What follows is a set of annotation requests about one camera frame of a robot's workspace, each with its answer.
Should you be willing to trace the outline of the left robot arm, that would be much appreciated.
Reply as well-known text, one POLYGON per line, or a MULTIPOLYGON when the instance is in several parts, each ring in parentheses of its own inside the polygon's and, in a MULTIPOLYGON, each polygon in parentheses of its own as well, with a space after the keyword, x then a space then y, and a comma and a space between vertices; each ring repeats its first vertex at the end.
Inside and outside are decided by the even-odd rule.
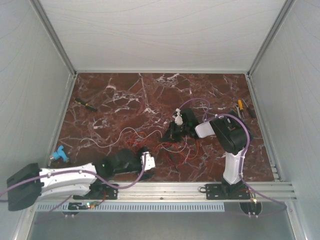
POLYGON ((155 167, 155 159, 146 147, 134 153, 128 148, 93 163, 67 168, 40 168, 30 163, 6 180, 7 188, 1 195, 7 195, 10 212, 31 207, 37 201, 50 197, 80 196, 97 199, 103 187, 120 190, 121 186, 110 179, 123 173, 138 172, 138 177, 128 189, 142 179, 144 173, 155 167))

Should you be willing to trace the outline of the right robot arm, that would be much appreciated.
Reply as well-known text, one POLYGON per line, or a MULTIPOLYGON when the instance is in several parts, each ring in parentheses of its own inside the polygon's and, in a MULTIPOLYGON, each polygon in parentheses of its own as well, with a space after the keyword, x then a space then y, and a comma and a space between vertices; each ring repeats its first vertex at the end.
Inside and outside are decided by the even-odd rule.
POLYGON ((252 140, 252 133, 238 115, 231 110, 202 123, 198 121, 191 108, 176 109, 174 120, 161 138, 161 143, 178 143, 187 136, 195 140, 216 136, 225 151, 225 168, 221 193, 227 199, 239 193, 238 183, 243 178, 245 155, 252 140))

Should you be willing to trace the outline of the blue plastic fitting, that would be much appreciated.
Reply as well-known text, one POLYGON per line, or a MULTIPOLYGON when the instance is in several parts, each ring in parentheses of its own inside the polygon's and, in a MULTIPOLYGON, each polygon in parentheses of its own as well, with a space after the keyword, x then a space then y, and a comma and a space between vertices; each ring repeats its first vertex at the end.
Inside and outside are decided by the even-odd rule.
POLYGON ((60 145, 55 152, 53 152, 50 157, 50 161, 57 161, 59 159, 62 159, 64 163, 67 163, 69 161, 69 158, 67 157, 65 151, 64 151, 64 146, 60 145))

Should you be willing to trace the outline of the black yellow screwdriver left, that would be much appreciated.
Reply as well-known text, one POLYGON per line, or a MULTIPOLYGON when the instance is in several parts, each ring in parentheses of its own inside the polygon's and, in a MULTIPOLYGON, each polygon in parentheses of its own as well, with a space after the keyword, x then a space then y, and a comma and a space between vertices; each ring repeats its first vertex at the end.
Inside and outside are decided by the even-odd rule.
POLYGON ((84 100, 76 97, 75 99, 75 102, 81 106, 84 106, 86 109, 92 111, 92 112, 97 112, 97 109, 91 105, 89 105, 87 102, 85 102, 84 100))

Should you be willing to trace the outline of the black screwdriver right side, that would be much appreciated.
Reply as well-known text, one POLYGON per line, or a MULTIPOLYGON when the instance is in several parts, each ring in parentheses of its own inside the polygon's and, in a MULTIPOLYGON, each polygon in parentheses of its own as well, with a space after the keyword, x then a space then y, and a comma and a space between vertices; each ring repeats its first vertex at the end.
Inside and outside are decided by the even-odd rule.
POLYGON ((245 102, 246 104, 246 108, 248 110, 248 113, 250 115, 251 118, 255 119, 256 118, 256 114, 255 111, 252 109, 252 107, 249 105, 248 101, 245 102))

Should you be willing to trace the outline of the aluminium front rail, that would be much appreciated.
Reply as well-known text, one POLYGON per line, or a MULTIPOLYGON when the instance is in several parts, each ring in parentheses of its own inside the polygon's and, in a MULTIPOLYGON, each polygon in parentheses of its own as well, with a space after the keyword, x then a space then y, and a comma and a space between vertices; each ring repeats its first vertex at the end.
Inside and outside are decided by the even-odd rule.
MULTIPOLYGON (((127 189, 118 190, 117 199, 121 202, 138 201, 176 201, 176 202, 204 202, 206 195, 199 189, 205 182, 138 182, 127 189)), ((294 188, 290 182, 249 182, 257 192, 278 201, 296 200, 294 188)), ((58 201, 69 196, 87 194, 88 184, 74 184, 44 191, 36 200, 58 201)))

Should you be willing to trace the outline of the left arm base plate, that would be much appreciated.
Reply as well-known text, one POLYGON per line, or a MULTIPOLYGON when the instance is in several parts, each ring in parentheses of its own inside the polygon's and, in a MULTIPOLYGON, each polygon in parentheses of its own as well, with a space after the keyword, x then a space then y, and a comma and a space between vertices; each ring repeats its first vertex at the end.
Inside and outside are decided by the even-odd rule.
POLYGON ((117 200, 118 189, 110 187, 106 184, 92 184, 89 192, 85 195, 74 195, 74 200, 117 200))

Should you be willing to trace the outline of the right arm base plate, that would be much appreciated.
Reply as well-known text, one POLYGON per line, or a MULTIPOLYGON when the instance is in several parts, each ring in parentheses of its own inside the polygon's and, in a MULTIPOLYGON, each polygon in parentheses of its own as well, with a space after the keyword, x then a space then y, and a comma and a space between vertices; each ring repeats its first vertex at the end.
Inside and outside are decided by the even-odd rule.
POLYGON ((242 183, 216 183, 204 186, 207 200, 249 200, 249 189, 242 183))

